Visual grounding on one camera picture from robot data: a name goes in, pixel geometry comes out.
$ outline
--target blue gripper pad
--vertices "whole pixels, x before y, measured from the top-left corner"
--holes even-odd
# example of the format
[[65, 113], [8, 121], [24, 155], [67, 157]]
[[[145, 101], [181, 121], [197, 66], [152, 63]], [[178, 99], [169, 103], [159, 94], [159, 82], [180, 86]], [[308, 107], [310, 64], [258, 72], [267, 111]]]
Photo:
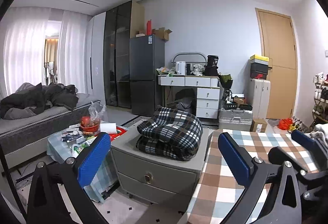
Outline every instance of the blue gripper pad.
[[91, 184], [91, 181], [110, 149], [110, 136], [107, 133], [102, 134], [100, 140], [97, 139], [89, 146], [92, 149], [77, 170], [77, 181], [82, 188]]
[[227, 162], [227, 165], [229, 166], [237, 183], [242, 186], [248, 186], [251, 174], [250, 167], [247, 165], [240, 153], [235, 149], [233, 144], [227, 139], [224, 133], [219, 135], [218, 145], [219, 150], [222, 153], [224, 160]]
[[306, 150], [311, 151], [314, 146], [314, 140], [298, 130], [292, 131], [292, 139], [303, 146]]

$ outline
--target refrigerator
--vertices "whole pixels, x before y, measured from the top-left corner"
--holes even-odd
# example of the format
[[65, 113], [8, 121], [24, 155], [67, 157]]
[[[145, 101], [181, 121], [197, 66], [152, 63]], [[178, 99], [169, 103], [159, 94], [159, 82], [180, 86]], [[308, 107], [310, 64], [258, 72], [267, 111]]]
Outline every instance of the refrigerator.
[[162, 105], [157, 68], [165, 65], [165, 42], [155, 35], [130, 39], [130, 90], [132, 114], [152, 116]]
[[254, 119], [266, 119], [270, 98], [270, 81], [250, 79], [248, 100], [253, 107]]

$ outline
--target door frame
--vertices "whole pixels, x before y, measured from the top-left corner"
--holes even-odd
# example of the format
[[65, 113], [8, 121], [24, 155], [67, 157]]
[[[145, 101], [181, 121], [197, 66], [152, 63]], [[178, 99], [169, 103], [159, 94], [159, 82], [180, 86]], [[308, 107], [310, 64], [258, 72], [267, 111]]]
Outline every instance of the door frame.
[[292, 22], [292, 18], [291, 16], [288, 15], [284, 15], [281, 13], [277, 13], [277, 12], [273, 12], [273, 11], [269, 11], [269, 10], [265, 10], [265, 9], [260, 9], [260, 8], [255, 8], [256, 11], [256, 17], [257, 17], [257, 22], [259, 24], [259, 31], [260, 31], [260, 39], [261, 39], [261, 55], [264, 55], [264, 39], [263, 39], [263, 33], [262, 33], [262, 24], [261, 24], [261, 20], [260, 20], [260, 12], [264, 12], [264, 13], [270, 13], [270, 14], [274, 14], [277, 16], [281, 16], [284, 18], [288, 18], [290, 20], [290, 24], [292, 27], [292, 33], [293, 33], [293, 38], [294, 38], [294, 45], [295, 45], [295, 60], [296, 60], [296, 91], [295, 91], [295, 95], [294, 95], [294, 102], [293, 102], [293, 108], [292, 108], [292, 112], [290, 114], [290, 116], [292, 116], [294, 114], [294, 110], [295, 110], [295, 103], [296, 103], [296, 94], [298, 92], [298, 58], [297, 58], [297, 44], [296, 44], [296, 37], [295, 37], [295, 32], [294, 32], [294, 25]]

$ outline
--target brown and white checkered tablecloth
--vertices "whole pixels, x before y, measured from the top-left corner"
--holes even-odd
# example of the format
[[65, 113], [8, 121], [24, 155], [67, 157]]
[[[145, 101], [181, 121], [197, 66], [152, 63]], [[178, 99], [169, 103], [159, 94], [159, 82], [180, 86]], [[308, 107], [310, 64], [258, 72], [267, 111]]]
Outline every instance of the brown and white checkered tablecloth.
[[[220, 223], [244, 190], [243, 186], [237, 184], [218, 149], [218, 137], [222, 132], [228, 132], [236, 143], [243, 146], [252, 157], [259, 156], [269, 163], [268, 152], [272, 147], [280, 146], [309, 172], [318, 171], [309, 153], [292, 140], [290, 134], [216, 130], [213, 132], [199, 182], [187, 212], [178, 222], [179, 224], [188, 222], [191, 224]], [[257, 219], [269, 188], [270, 184], [266, 184], [247, 223]]]

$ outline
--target metal screw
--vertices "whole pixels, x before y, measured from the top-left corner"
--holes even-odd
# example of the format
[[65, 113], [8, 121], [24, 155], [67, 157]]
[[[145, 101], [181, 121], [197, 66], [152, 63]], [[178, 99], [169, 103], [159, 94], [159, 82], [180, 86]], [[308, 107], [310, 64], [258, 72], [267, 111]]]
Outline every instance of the metal screw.
[[303, 193], [303, 197], [305, 200], [307, 200], [310, 197], [310, 193], [306, 191], [305, 193]]
[[67, 164], [73, 164], [74, 161], [75, 161], [75, 158], [74, 157], [69, 157], [69, 158], [66, 159], [66, 163]]
[[39, 162], [36, 166], [37, 166], [38, 168], [43, 168], [44, 165], [45, 165], [44, 162], [41, 161], [41, 162]]
[[291, 168], [292, 164], [289, 161], [285, 161], [285, 166], [288, 167], [288, 168]]
[[256, 157], [254, 157], [254, 161], [255, 161], [256, 163], [258, 163], [258, 164], [261, 164], [261, 163], [263, 162], [263, 159], [260, 158], [260, 157], [258, 157], [258, 156], [256, 156]]

